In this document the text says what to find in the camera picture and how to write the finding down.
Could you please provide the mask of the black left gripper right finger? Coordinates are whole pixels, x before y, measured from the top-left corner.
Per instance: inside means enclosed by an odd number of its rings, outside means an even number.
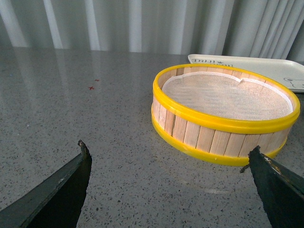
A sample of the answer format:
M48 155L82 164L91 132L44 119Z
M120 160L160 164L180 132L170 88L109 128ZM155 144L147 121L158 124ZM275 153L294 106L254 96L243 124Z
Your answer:
M304 179L266 156L256 146L248 154L249 164L264 211L273 228L304 226Z

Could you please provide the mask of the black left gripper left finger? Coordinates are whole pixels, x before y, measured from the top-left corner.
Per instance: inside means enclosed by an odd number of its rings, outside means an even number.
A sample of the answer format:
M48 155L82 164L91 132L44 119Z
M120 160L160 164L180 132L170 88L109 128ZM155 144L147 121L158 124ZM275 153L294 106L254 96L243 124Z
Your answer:
M75 228L86 199L92 157L81 153L0 212L2 228Z

